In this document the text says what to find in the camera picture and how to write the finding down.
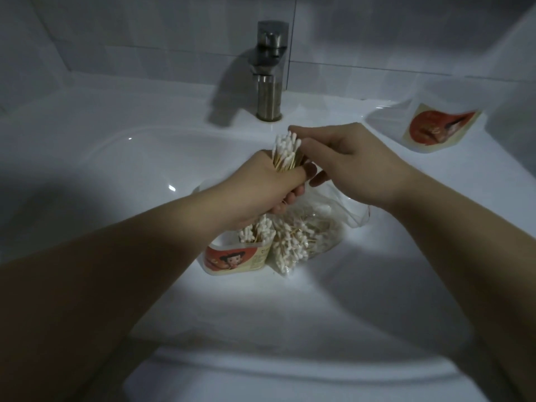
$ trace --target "cartoon label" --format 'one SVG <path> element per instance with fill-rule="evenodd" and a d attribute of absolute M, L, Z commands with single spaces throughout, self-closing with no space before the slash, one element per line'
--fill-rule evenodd
<path fill-rule="evenodd" d="M 271 243 L 264 247 L 261 243 L 226 247 L 209 245 L 204 256 L 205 271 L 211 275 L 221 275 L 261 269 L 271 245 Z"/>
<path fill-rule="evenodd" d="M 420 104 L 407 128 L 404 139 L 412 145 L 435 150 L 456 144 L 480 115 L 479 111 L 446 114 Z"/>

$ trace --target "plastic bag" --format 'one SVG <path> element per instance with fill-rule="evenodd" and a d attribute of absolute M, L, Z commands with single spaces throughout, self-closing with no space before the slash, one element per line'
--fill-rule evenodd
<path fill-rule="evenodd" d="M 271 252 L 277 270 L 288 275 L 299 261 L 326 252 L 344 238 L 344 225 L 357 228 L 370 217 L 370 208 L 343 195 L 332 183 L 305 194 L 285 214 L 270 216 L 276 235 Z"/>

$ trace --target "stainless steel faucet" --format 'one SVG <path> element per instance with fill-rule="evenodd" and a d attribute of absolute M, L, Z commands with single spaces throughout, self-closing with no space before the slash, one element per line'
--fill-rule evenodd
<path fill-rule="evenodd" d="M 257 84 L 257 117 L 262 121 L 278 121 L 282 118 L 281 92 L 287 46 L 288 22 L 258 22 L 257 46 L 248 63 Z"/>

